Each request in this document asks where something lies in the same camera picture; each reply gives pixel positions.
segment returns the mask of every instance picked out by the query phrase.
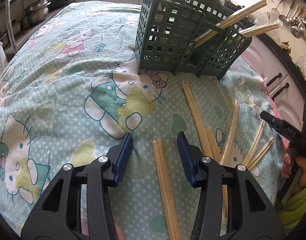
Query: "person's hand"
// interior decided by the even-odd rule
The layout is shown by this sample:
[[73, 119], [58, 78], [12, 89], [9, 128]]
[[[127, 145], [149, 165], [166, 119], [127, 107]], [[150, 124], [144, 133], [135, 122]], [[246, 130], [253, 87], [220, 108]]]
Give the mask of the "person's hand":
[[[306, 187], [306, 157], [298, 155], [295, 159], [296, 163], [303, 169], [302, 176], [295, 187], [292, 195], [298, 194]], [[282, 176], [289, 178], [291, 175], [291, 158], [289, 154], [285, 154], [283, 157]]]

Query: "silver screw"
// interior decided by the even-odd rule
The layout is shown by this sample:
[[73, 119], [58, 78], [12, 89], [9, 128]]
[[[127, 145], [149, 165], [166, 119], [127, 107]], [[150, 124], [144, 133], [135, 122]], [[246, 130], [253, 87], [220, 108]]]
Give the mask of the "silver screw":
[[211, 162], [211, 158], [210, 158], [210, 157], [203, 157], [203, 158], [202, 158], [202, 161], [203, 161], [204, 163], [210, 163], [210, 162]]
[[238, 170], [239, 171], [245, 171], [247, 168], [243, 164], [238, 165]]
[[70, 169], [72, 168], [72, 165], [71, 164], [65, 164], [64, 166], [63, 166], [63, 170], [65, 170], [65, 171], [69, 171]]
[[105, 162], [108, 161], [108, 159], [109, 159], [109, 158], [107, 158], [106, 156], [101, 156], [101, 157], [99, 157], [99, 162], [100, 162], [100, 163], [105, 163]]

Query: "blue gripper pad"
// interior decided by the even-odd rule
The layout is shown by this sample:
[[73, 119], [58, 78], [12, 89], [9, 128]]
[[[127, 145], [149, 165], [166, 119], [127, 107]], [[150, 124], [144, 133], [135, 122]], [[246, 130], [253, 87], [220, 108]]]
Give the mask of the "blue gripper pad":
[[194, 187], [197, 182], [195, 176], [198, 172], [198, 162], [203, 157], [203, 154], [198, 147], [189, 144], [184, 132], [180, 132], [177, 135], [177, 149], [180, 154], [186, 180]]
[[123, 180], [127, 162], [132, 153], [132, 148], [133, 148], [133, 138], [130, 133], [127, 133], [125, 134], [124, 141], [121, 143], [121, 148], [120, 148], [121, 153], [115, 165], [114, 181], [117, 184], [119, 184]]

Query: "utensil rack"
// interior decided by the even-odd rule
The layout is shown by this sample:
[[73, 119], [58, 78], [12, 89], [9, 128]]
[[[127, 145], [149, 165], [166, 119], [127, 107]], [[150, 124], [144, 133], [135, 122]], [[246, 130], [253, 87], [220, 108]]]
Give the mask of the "utensil rack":
[[[141, 69], [195, 73], [223, 78], [252, 38], [239, 33], [239, 23], [222, 30], [220, 0], [143, 0], [135, 42]], [[195, 39], [209, 29], [218, 34], [195, 48]]]

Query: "blue rubber tip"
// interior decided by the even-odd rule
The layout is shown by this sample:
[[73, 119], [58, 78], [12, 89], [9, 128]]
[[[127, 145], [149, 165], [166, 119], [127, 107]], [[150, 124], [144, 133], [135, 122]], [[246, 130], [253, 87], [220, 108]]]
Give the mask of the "blue rubber tip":
[[193, 187], [196, 183], [196, 178], [195, 178], [195, 172], [194, 172], [194, 162], [189, 152], [189, 146], [190, 146], [189, 142], [186, 139], [184, 132], [180, 132], [177, 135], [177, 149], [180, 154], [180, 158], [181, 158], [186, 180]]
[[115, 177], [114, 177], [114, 182], [116, 184], [119, 184], [124, 177], [124, 173], [126, 170], [127, 162], [130, 158], [130, 155], [132, 153], [132, 148], [133, 148], [133, 138], [132, 135], [126, 134], [126, 138], [124, 140], [124, 145], [122, 146], [121, 149], [121, 154], [116, 162], [115, 166]]

